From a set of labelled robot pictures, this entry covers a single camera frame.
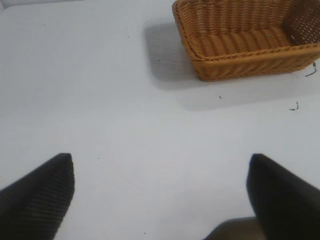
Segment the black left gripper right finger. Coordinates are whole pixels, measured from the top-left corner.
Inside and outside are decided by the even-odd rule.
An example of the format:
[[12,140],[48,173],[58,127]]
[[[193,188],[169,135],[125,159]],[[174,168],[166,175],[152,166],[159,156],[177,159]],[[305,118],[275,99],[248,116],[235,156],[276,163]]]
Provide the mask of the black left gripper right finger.
[[249,162],[246,189],[269,240],[318,240],[320,190],[261,154]]

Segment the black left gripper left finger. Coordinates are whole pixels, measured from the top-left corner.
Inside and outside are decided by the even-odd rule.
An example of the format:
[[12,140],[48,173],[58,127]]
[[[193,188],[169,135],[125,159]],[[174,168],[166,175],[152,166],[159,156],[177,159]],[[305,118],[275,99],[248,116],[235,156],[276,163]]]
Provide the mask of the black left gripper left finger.
[[0,191],[2,240],[53,240],[75,192],[70,153],[59,153]]

